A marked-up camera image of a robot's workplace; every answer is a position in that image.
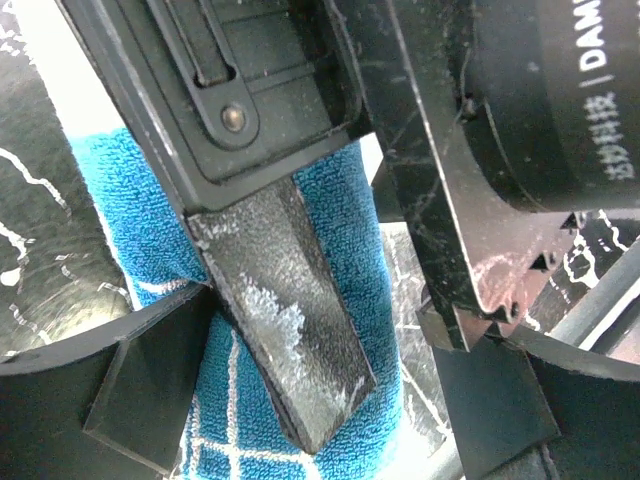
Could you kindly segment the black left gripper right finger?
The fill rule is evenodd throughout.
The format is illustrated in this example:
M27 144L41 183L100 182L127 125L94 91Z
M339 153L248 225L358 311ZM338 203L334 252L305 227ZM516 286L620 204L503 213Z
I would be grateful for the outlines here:
M636 479L637 327L592 351L522 329L470 352L434 352L469 479Z

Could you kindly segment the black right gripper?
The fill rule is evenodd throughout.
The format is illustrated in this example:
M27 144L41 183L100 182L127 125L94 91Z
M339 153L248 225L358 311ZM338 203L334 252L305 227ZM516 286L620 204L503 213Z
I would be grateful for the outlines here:
M63 1L183 218L367 134L427 341L510 334L584 212L639 206L635 1Z

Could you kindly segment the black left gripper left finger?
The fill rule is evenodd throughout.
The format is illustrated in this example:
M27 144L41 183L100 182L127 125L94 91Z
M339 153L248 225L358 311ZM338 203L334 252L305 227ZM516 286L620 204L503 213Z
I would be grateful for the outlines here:
M214 310L192 285L2 362L2 478L168 476Z

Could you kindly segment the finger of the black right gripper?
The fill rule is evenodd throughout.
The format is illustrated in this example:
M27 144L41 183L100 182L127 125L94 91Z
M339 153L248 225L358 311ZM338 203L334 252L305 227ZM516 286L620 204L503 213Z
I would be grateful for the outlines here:
M300 191L285 178L187 226L284 434L318 453L376 379Z

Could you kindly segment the teal beige Doraemon towel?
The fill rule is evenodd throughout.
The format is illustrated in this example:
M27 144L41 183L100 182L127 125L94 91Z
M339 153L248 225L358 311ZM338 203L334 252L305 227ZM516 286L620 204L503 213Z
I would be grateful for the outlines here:
M165 193L59 8L52 1L13 8L134 307L203 280ZM377 479L395 452L403 400L391 286L360 147L295 181L377 387L319 454L304 454L281 433L246 346L215 317L181 440L183 479Z

